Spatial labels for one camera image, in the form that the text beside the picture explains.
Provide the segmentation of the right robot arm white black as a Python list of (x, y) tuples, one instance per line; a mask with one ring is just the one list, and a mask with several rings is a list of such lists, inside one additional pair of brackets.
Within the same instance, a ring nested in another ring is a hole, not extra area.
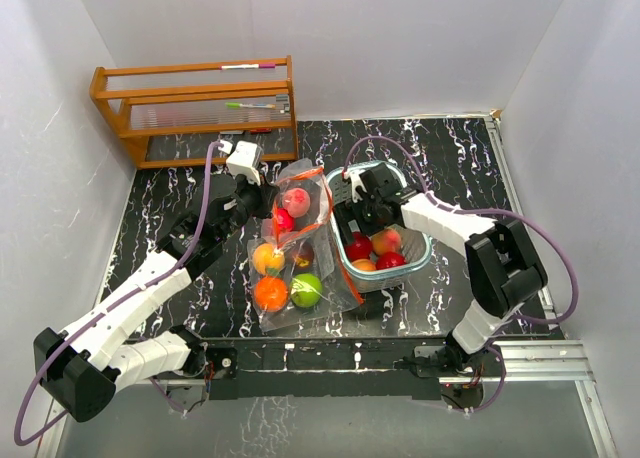
[(391, 225), (424, 233), (466, 260), (473, 299), (444, 346), (420, 367), (471, 373), (491, 337), (548, 283), (548, 275), (524, 224), (456, 210), (426, 192), (404, 184), (383, 162), (351, 167), (340, 174), (348, 195), (335, 204), (339, 233), (352, 242), (349, 224), (375, 234)]

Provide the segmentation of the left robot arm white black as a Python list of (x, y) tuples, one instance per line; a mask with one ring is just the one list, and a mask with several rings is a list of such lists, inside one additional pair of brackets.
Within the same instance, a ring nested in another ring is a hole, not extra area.
[(142, 265), (107, 299), (56, 332), (33, 342), (38, 383), (76, 421), (101, 413), (116, 393), (164, 372), (200, 374), (207, 354), (184, 326), (136, 345), (129, 337), (166, 301), (187, 288), (223, 254), (225, 243), (252, 218), (268, 218), (279, 192), (261, 177), (216, 174), (192, 206), (158, 240)]

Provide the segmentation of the bright red apple toy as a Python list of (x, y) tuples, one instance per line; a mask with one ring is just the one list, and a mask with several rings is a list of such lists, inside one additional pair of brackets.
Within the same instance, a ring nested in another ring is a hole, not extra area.
[(273, 229), (276, 233), (290, 233), (295, 228), (295, 219), (284, 209), (277, 207), (273, 212)]

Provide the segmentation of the green apple toy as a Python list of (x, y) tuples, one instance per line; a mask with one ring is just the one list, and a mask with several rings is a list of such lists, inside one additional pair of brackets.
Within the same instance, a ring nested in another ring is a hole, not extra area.
[(301, 273), (292, 278), (290, 298), (295, 306), (312, 308), (322, 298), (323, 285), (314, 274)]

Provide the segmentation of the small orange peach toy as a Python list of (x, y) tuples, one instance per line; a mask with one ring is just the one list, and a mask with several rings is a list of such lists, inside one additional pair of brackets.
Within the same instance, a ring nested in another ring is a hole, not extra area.
[(376, 264), (370, 259), (358, 259), (352, 262), (352, 266), (362, 272), (375, 272)]

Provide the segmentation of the clear zip bag orange zipper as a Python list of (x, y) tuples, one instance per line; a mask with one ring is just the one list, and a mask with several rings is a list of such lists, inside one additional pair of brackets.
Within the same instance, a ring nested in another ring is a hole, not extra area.
[(326, 227), (305, 236), (251, 240), (250, 296), (265, 333), (358, 308), (363, 299)]

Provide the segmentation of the pink peach toy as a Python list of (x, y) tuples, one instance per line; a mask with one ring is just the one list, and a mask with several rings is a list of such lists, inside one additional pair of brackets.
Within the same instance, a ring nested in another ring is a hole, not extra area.
[(288, 189), (282, 197), (282, 207), (293, 218), (300, 218), (307, 214), (311, 206), (309, 193), (303, 188)]

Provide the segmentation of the light blue plastic basket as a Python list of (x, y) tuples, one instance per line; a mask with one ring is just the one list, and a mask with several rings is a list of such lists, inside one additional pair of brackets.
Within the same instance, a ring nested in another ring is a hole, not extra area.
[(357, 269), (347, 257), (341, 240), (338, 222), (336, 221), (336, 207), (339, 203), (351, 197), (351, 185), (342, 180), (341, 167), (329, 172), (326, 175), (326, 179), (333, 199), (330, 233), (336, 243), (338, 260), (360, 294), (399, 286), (429, 264), (433, 248), (431, 237), (425, 233), (405, 229), (394, 224), (392, 228), (398, 231), (402, 238), (403, 248), (401, 254), (407, 263), (399, 267), (374, 270), (371, 272)]

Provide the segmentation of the yellow orange peach toy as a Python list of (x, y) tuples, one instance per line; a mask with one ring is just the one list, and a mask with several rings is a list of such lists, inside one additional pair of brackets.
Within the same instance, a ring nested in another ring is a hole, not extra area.
[(402, 249), (401, 234), (394, 228), (384, 229), (374, 234), (370, 240), (373, 252), (377, 256), (382, 256), (390, 252), (399, 253)]

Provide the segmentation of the orange persimmon toy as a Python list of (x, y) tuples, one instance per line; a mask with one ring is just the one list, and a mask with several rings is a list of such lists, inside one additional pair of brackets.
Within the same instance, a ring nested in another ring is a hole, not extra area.
[(260, 311), (280, 311), (286, 306), (288, 298), (287, 285), (278, 277), (265, 276), (254, 287), (254, 300)]

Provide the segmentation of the yellow lemon toy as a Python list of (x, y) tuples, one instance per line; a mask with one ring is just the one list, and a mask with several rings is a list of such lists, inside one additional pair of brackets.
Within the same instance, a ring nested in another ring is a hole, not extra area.
[(260, 244), (252, 254), (252, 264), (261, 275), (274, 276), (285, 267), (284, 252), (271, 243)]

